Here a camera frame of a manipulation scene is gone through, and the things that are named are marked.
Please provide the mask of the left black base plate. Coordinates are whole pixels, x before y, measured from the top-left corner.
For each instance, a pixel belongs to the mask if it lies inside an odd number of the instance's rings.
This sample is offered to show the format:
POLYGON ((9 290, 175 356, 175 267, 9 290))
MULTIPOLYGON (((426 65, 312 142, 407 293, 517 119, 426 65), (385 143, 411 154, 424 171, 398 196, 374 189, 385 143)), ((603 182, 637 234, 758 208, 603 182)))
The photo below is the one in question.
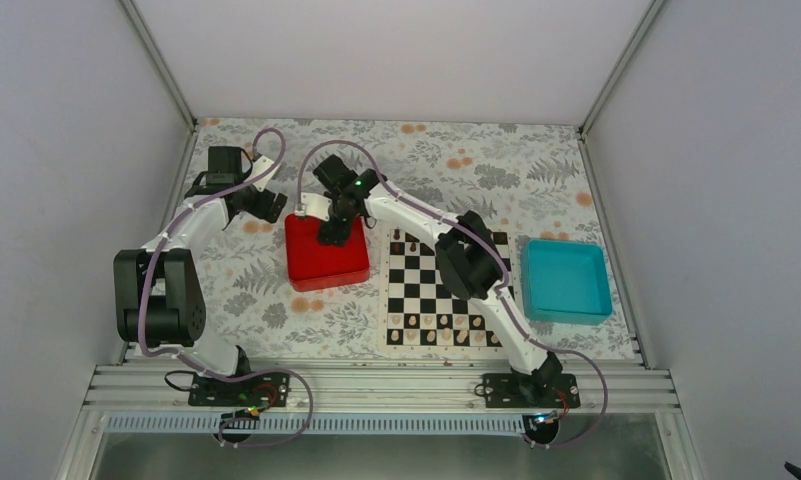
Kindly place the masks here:
POLYGON ((195 376, 188 395, 194 407, 285 407, 290 389, 290 375, 270 372, 241 382, 195 376))

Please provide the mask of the aluminium front rail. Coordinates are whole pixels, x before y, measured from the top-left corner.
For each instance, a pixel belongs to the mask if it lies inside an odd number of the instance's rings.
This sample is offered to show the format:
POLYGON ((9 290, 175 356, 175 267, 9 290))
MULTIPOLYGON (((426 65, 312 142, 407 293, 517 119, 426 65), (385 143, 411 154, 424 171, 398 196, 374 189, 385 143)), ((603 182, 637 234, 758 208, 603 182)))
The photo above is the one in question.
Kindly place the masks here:
MULTIPOLYGON (((648 370, 634 363, 604 362, 598 370, 565 360, 564 370, 576 377, 580 412, 678 412, 678 398, 667 370, 648 370)), ((473 388, 487 372, 504 368, 500 361, 374 361, 327 360, 290 362, 287 368, 311 387, 318 413, 477 413, 485 408, 473 388)), ((180 390, 168 387, 172 361, 132 361, 95 369, 83 400, 86 410, 173 410, 188 407, 189 376, 175 378, 180 390)))

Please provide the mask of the right aluminium corner post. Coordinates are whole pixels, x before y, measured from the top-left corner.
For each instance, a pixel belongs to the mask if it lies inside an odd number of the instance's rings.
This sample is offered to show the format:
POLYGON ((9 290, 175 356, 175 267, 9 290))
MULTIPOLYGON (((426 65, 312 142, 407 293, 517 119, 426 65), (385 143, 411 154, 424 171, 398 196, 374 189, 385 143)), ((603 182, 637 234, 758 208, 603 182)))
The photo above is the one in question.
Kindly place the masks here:
POLYGON ((637 22, 625 47, 614 63, 612 70, 579 127, 580 138, 583 141, 588 138, 591 130, 601 116, 603 109, 614 94, 619 82, 626 74, 632 61, 646 41, 655 22, 665 9, 666 4, 666 0, 650 0, 648 2, 646 9, 637 22))

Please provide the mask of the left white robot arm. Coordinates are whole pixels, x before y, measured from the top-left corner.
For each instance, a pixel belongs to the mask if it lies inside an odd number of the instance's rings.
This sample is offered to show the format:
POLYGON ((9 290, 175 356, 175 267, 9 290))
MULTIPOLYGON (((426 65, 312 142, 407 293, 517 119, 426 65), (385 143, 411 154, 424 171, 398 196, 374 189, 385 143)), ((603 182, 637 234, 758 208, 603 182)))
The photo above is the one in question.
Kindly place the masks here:
POLYGON ((146 357, 172 357, 215 380, 231 405, 246 402, 254 377, 244 350, 207 326, 195 258, 241 213, 276 222, 287 198, 267 188, 281 161, 241 147, 213 146, 174 218, 152 240, 113 261, 116 326, 146 357))

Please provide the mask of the black white chessboard mat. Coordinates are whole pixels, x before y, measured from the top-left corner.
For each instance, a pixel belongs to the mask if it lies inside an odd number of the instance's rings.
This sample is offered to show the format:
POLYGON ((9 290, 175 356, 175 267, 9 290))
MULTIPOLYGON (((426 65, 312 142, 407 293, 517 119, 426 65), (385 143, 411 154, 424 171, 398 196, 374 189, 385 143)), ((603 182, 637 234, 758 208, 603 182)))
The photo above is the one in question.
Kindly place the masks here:
POLYGON ((451 294, 436 267, 435 253, 406 231, 389 227, 382 239, 378 346, 396 354, 458 358, 496 358, 504 349, 478 309, 451 294), (395 229, 401 238, 393 240, 395 229), (408 327, 410 316, 418 318, 408 327), (422 327, 433 316, 432 328, 422 327), (452 328, 440 329, 441 315, 452 316, 452 328), (469 345, 455 346, 454 331, 468 330, 469 345))

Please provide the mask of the left aluminium corner post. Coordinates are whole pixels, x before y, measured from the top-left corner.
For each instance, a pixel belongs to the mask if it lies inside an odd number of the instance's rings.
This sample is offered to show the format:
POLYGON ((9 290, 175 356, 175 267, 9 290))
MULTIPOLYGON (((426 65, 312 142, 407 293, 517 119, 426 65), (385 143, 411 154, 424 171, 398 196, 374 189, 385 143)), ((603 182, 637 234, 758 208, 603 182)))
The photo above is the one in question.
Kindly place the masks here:
POLYGON ((167 65, 164 55, 157 45, 137 2, 133 0, 117 0, 116 3, 124 12, 131 29, 140 40, 145 54, 167 90, 180 118, 190 130, 194 130, 197 123, 196 117, 192 113, 172 70, 167 65))

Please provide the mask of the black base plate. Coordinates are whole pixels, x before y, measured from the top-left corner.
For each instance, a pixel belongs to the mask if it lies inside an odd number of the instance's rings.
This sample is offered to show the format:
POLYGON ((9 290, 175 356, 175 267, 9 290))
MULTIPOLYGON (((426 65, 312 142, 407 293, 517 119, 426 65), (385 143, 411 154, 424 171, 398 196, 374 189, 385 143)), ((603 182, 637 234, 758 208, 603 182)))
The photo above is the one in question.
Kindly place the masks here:
POLYGON ((195 376, 188 395, 194 407, 285 407, 290 389, 290 375, 270 372, 241 382, 195 376))
POLYGON ((516 373, 487 373, 474 387, 489 409, 580 408, 576 376, 559 374, 542 381, 516 373))

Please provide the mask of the red plastic tray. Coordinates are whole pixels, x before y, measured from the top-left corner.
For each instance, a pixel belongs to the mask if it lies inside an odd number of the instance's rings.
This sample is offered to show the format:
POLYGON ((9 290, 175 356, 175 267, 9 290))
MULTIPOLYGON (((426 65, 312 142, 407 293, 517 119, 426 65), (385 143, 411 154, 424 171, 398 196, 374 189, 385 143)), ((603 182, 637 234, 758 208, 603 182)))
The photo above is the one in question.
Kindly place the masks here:
POLYGON ((344 246, 320 244, 320 225, 313 217, 289 214, 285 218, 286 266, 293 289, 309 292, 367 281, 371 262, 362 221, 353 223, 352 235, 344 246))

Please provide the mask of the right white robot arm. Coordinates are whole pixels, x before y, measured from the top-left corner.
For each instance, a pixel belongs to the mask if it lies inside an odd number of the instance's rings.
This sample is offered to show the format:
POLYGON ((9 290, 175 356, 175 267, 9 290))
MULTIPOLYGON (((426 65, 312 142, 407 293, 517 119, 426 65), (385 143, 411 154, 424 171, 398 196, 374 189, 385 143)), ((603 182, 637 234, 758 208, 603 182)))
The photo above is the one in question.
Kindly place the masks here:
POLYGON ((356 173, 336 155, 322 160, 313 173, 324 191, 303 193, 300 200, 306 215, 321 222, 320 244, 345 245, 359 218, 400 227, 433 250, 442 284, 477 309, 498 337, 516 381, 513 396, 531 407, 562 398, 564 390, 556 387, 562 364, 555 353, 534 345, 529 323, 519 315, 508 287, 510 271, 478 214, 437 209, 374 169, 356 173))

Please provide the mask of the teal plastic tray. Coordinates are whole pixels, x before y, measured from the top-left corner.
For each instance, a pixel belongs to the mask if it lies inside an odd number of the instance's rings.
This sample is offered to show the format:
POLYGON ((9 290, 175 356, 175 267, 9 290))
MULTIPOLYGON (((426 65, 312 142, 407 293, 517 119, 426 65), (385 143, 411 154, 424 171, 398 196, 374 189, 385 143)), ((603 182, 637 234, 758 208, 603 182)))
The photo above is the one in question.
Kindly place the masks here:
POLYGON ((597 326, 613 314, 601 247, 535 239, 527 243, 520 260, 523 309, 528 320, 597 326))

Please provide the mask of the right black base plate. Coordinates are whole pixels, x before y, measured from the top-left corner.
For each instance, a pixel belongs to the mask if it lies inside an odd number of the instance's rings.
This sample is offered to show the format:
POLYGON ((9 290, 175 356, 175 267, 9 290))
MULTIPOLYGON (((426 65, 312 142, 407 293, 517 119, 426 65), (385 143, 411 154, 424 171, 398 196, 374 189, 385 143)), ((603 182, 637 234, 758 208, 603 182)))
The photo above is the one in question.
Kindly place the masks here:
POLYGON ((576 376, 559 374, 542 381, 516 373, 487 373, 474 387, 489 409, 580 408, 576 376))

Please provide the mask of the floral patterned table mat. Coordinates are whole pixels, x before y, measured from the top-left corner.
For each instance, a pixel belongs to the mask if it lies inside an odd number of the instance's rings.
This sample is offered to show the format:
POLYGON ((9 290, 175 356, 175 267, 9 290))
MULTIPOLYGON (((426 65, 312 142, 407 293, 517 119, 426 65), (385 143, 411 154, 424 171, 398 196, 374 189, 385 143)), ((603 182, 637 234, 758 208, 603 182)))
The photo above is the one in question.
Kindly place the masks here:
MULTIPOLYGON (((444 211, 479 214, 509 237, 513 258, 532 239, 604 246, 593 191, 569 126, 362 120, 205 118, 188 167, 212 146, 240 146, 282 163, 269 187, 295 200, 320 184, 301 163, 329 155, 372 165, 401 190, 444 211)), ((357 285, 300 293, 287 275, 282 223, 236 217, 196 256, 206 328, 265 359, 499 359, 494 347, 394 347, 386 342, 382 281, 387 224, 366 233, 371 270, 357 285)))

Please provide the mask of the aluminium corner post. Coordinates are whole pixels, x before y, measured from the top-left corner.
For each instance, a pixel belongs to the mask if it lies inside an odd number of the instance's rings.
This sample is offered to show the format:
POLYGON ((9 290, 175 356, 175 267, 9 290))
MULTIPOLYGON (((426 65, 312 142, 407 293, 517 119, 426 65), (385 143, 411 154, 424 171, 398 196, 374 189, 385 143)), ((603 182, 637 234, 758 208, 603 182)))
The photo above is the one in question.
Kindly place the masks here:
POLYGON ((646 41, 655 22, 665 9, 666 4, 666 0, 650 0, 648 2, 646 9, 637 22, 625 47, 614 63, 612 70, 579 127, 580 138, 583 141, 588 138, 591 130, 601 116, 603 109, 614 94, 619 82, 626 74, 632 61, 646 41))
POLYGON ((133 0, 117 0, 116 3, 124 12, 131 29, 140 40, 145 54, 167 90, 180 118, 190 130, 194 130, 197 123, 196 117, 192 113, 172 70, 167 65, 164 55, 157 45, 137 2, 133 0))

